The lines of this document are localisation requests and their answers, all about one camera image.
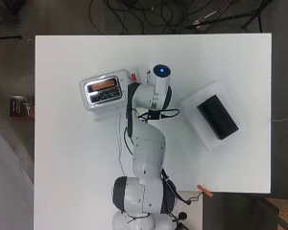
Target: red object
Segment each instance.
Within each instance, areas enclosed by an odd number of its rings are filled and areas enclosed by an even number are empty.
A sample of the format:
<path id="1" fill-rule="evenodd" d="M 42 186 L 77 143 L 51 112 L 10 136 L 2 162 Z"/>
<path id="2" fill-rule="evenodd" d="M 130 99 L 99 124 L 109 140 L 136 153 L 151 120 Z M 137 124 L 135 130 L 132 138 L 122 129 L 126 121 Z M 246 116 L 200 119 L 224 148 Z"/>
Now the red object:
<path id="1" fill-rule="evenodd" d="M 203 193 L 205 193 L 207 196 L 213 197 L 213 193 L 210 192 L 209 190 L 205 189 L 202 185 L 198 185 L 198 189 L 203 191 Z"/>
<path id="2" fill-rule="evenodd" d="M 132 80 L 136 81 L 136 74 L 132 74 Z"/>

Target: black object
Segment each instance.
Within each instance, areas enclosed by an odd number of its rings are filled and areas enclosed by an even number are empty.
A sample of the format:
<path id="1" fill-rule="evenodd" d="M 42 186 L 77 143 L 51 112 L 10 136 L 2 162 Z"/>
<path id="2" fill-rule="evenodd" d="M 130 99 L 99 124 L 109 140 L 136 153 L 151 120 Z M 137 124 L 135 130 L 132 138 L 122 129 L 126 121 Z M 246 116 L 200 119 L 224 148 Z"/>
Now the black object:
<path id="1" fill-rule="evenodd" d="M 179 220 L 186 220 L 188 218 L 188 215 L 184 212 L 179 213 Z"/>
<path id="2" fill-rule="evenodd" d="M 7 39 L 22 39 L 22 35 L 0 36 L 0 40 L 7 40 Z"/>
<path id="3" fill-rule="evenodd" d="M 180 222 L 175 230 L 189 230 L 189 229 L 186 226 L 184 226 L 183 223 Z"/>
<path id="4" fill-rule="evenodd" d="M 198 109 L 220 140 L 239 129 L 216 95 L 201 103 Z"/>
<path id="5" fill-rule="evenodd" d="M 172 193 L 168 184 L 171 185 L 171 188 L 176 190 L 174 183 L 171 180 L 167 182 L 162 181 L 163 183 L 163 199 L 161 206 L 161 214 L 170 214 L 175 208 L 175 195 Z"/>
<path id="6" fill-rule="evenodd" d="M 140 84 L 137 82 L 134 82 L 128 85 L 128 101 L 127 101 L 126 118 L 127 118 L 127 134 L 130 138 L 132 138 L 132 110 L 133 110 L 132 98 L 139 85 Z"/>
<path id="7" fill-rule="evenodd" d="M 218 18 L 216 20 L 208 20 L 208 21 L 196 24 L 196 25 L 188 26 L 188 27 L 186 27 L 186 29 L 193 29 L 193 28 L 196 28 L 198 26 L 203 26 L 203 25 L 208 25 L 208 24 L 215 24 L 215 23 L 218 23 L 218 22 L 230 21 L 230 20 L 234 20 L 234 19 L 237 19 L 237 18 L 249 17 L 250 16 L 251 18 L 243 26 L 240 27 L 243 30 L 247 30 L 248 26 L 253 22 L 253 20 L 256 17 L 260 17 L 260 14 L 262 13 L 262 11 L 264 11 L 266 9 L 266 7 L 270 3 L 272 3 L 272 1 L 273 0 L 262 0 L 262 2 L 260 4 L 260 6 L 258 7 L 258 9 L 254 10 L 253 12 L 245 12 L 245 13 L 237 14 L 237 15 L 234 15 L 234 16 Z M 258 22 L 259 22 L 259 30 L 260 30 L 260 32 L 262 32 L 261 20 L 259 19 Z"/>
<path id="8" fill-rule="evenodd" d="M 113 188 L 112 202 L 115 205 L 115 207 L 122 212 L 125 212 L 124 199 L 125 199 L 126 183 L 127 183 L 126 176 L 118 177 L 115 180 Z"/>

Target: white tabletop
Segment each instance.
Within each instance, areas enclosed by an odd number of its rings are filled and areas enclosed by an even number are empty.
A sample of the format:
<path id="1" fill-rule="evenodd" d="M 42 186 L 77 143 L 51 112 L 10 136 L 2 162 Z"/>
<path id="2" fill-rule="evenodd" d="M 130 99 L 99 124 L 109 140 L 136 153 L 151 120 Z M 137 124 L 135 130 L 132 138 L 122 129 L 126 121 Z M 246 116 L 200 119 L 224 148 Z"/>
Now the white tabletop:
<path id="1" fill-rule="evenodd" d="M 111 187 L 121 175 L 117 146 L 111 144 L 117 120 L 94 121 L 84 109 L 79 82 L 160 63 L 172 70 L 170 106 L 222 80 L 247 127 L 230 147 L 207 151 L 181 115 L 159 121 L 167 142 L 165 170 L 178 189 L 202 184 L 211 191 L 270 192 L 269 34 L 38 36 L 35 230 L 88 230 L 102 224 L 111 229 L 116 211 Z M 132 175 L 126 148 L 122 161 Z"/>

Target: small box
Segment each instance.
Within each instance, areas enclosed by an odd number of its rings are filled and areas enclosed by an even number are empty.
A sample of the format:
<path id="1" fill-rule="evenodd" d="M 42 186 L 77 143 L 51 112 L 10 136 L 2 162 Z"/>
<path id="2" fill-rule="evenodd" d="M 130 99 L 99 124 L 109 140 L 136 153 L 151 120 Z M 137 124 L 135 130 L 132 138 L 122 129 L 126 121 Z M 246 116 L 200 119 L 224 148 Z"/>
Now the small box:
<path id="1" fill-rule="evenodd" d="M 11 118 L 35 118 L 35 96 L 11 96 L 10 117 Z"/>

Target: black cable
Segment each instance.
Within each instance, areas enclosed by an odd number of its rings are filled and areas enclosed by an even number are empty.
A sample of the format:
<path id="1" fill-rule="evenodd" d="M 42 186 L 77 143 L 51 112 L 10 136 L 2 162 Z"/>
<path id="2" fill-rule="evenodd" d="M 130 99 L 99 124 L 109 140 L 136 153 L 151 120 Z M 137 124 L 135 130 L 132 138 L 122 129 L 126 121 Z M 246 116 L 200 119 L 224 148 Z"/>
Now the black cable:
<path id="1" fill-rule="evenodd" d="M 126 145 L 126 147 L 127 147 L 127 150 L 129 151 L 129 153 L 130 153 L 131 155 L 133 155 L 133 153 L 132 153 L 131 149 L 129 148 L 129 146 L 128 146 L 128 144 L 127 144 L 127 141 L 126 141 L 126 133 L 127 133 L 127 128 L 125 127 L 125 131 L 124 131 L 124 142 L 125 142 L 125 145 Z"/>
<path id="2" fill-rule="evenodd" d="M 157 25 L 157 24 L 152 23 L 152 22 L 147 18 L 146 12 L 149 12 L 149 13 L 151 13 L 151 14 L 160 16 L 160 17 L 162 18 L 161 15 L 159 15 L 157 12 L 154 12 L 154 11 L 145 11 L 145 10 L 143 9 L 142 4 L 140 4 L 139 2 L 136 2 L 136 3 L 140 6 L 140 9 L 141 9 L 141 11 L 142 11 L 142 13 L 143 13 L 144 19 L 145 19 L 145 21 L 147 22 L 147 24 L 149 24 L 151 27 L 156 27 L 156 28 L 158 28 L 158 27 L 163 27 L 163 26 L 164 26 L 164 24 Z"/>
<path id="3" fill-rule="evenodd" d="M 218 18 L 217 18 L 218 21 L 215 22 L 215 23 L 213 23 L 212 26 L 206 30 L 206 32 L 210 31 L 217 23 L 219 23 L 221 17 L 223 16 L 223 14 L 224 14 L 226 11 L 228 11 L 228 9 L 229 9 L 233 4 L 236 4 L 236 3 L 239 2 L 239 1 L 240 1 L 240 0 L 232 0 L 232 1 L 227 0 L 228 6 L 227 6 L 227 7 L 223 10 L 223 12 L 218 16 Z"/>
<path id="4" fill-rule="evenodd" d="M 213 0 L 209 0 L 204 6 L 202 6 L 201 8 L 198 8 L 197 10 L 195 11 L 192 11 L 190 12 L 189 14 L 187 14 L 186 16 L 184 16 L 180 22 L 177 24 L 176 28 L 175 28 L 175 33 L 177 32 L 177 28 L 179 27 L 179 25 L 189 16 L 191 16 L 192 14 L 194 13 L 197 13 L 197 12 L 200 12 L 201 10 L 205 9 L 206 7 L 208 7 L 210 5 L 210 3 L 212 2 Z"/>
<path id="5" fill-rule="evenodd" d="M 122 19 L 119 17 L 119 15 L 115 12 L 115 10 L 113 9 L 113 7 L 109 4 L 108 0 L 104 0 L 104 3 L 106 4 L 106 6 L 111 10 L 111 12 L 116 16 L 116 18 L 118 19 L 118 21 L 121 23 L 121 25 L 123 26 L 123 30 L 125 29 L 126 33 L 129 34 L 129 31 L 127 30 L 125 23 L 123 23 Z"/>
<path id="6" fill-rule="evenodd" d="M 263 33 L 262 32 L 262 23 L 261 23 L 261 16 L 258 15 L 258 25 L 259 25 L 259 32 Z"/>
<path id="7" fill-rule="evenodd" d="M 128 12 L 128 13 L 130 13 L 130 14 L 132 14 L 140 23 L 141 23 L 141 33 L 144 35 L 145 33 L 144 33 L 144 23 L 143 23 L 143 21 L 141 20 L 141 18 L 139 18 L 134 12 L 132 12 L 132 11 L 127 11 L 127 10 L 122 10 L 122 9 L 115 9 L 114 7 L 111 7 L 111 6 L 109 6 L 113 11 L 115 11 L 115 12 Z"/>
<path id="8" fill-rule="evenodd" d="M 128 217 L 130 217 L 132 220 L 129 220 L 127 223 L 130 223 L 130 222 L 133 222 L 134 220 L 136 220 L 136 219 L 146 219 L 148 216 L 150 216 L 151 214 L 147 214 L 147 216 L 145 216 L 145 217 L 137 217 L 137 218 L 135 218 L 135 217 L 132 217 L 132 216 L 130 216 L 129 214 L 128 214 Z"/>
<path id="9" fill-rule="evenodd" d="M 103 33 L 97 28 L 97 26 L 94 24 L 92 17 L 91 17 L 91 8 L 92 8 L 92 4 L 93 4 L 94 0 L 91 0 L 89 3 L 89 7 L 88 7 L 88 17 L 89 17 L 89 21 L 90 23 L 93 25 L 93 27 L 95 27 L 95 29 L 99 32 L 100 35 L 103 35 Z"/>
<path id="10" fill-rule="evenodd" d="M 115 0 L 116 2 L 117 2 L 117 4 L 119 5 L 119 7 L 120 7 L 120 9 L 121 10 L 123 10 L 123 7 L 122 7 L 122 5 L 120 4 L 120 2 L 118 1 L 118 0 Z M 123 11 L 123 14 L 124 14 L 124 21 L 123 21 L 123 24 L 125 25 L 125 23 L 126 23 L 126 15 L 125 15 L 125 12 Z M 120 35 L 124 35 L 124 30 L 125 30 L 125 28 L 124 28 L 124 26 L 122 27 L 122 32 L 121 32 L 121 34 Z"/>

